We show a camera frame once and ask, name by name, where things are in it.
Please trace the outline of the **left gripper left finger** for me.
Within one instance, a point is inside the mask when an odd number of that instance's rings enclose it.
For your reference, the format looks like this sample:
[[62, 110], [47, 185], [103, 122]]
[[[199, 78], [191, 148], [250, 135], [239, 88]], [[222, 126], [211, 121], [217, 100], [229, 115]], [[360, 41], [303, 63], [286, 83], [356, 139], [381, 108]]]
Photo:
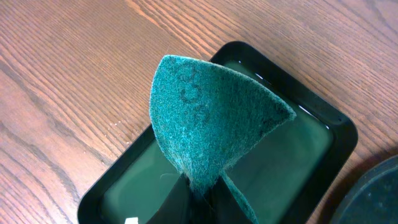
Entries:
[[199, 204], [190, 190], [189, 179], [181, 175], [158, 211], [147, 224], [194, 224], [201, 223]]

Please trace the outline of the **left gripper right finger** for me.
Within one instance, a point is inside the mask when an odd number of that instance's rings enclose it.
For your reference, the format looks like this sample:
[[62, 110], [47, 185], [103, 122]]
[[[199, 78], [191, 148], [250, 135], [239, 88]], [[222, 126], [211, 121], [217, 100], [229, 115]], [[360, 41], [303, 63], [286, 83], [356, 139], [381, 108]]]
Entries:
[[203, 222], [206, 224], [252, 224], [221, 177], [203, 200]]

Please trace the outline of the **green scouring sponge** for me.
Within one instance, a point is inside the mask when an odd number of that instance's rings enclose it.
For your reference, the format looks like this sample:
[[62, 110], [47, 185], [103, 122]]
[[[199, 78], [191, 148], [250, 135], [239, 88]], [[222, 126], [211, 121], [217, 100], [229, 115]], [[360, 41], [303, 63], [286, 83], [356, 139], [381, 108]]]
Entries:
[[166, 55], [152, 81], [149, 114], [157, 143], [197, 199], [218, 180], [243, 216], [257, 217], [226, 171], [295, 111], [254, 79], [190, 57]]

